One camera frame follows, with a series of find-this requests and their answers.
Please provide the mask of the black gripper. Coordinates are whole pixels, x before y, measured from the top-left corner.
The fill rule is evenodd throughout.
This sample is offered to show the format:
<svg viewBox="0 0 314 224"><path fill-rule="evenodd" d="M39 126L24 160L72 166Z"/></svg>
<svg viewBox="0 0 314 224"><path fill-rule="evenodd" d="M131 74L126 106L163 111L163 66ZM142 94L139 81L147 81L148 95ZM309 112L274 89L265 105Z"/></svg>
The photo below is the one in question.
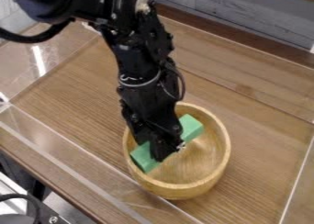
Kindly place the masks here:
<svg viewBox="0 0 314 224"><path fill-rule="evenodd" d="M147 83L120 82L118 94L131 135L139 145L150 143L150 157L160 162L162 152L180 151L186 147L183 127L174 113L186 94L183 75L168 65Z"/></svg>

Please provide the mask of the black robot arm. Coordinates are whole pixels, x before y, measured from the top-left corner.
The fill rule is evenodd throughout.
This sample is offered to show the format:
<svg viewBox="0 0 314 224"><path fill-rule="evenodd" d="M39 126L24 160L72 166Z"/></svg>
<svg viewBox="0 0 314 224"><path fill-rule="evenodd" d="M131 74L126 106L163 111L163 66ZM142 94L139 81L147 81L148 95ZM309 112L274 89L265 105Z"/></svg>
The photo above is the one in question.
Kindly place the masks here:
<svg viewBox="0 0 314 224"><path fill-rule="evenodd" d="M15 0L24 13L51 27L33 36L0 28L0 38L39 43L83 20L102 34L118 63L122 115L138 143L163 161L180 150L183 127L175 105L184 98L183 75L170 57L172 34L158 18L154 0Z"/></svg>

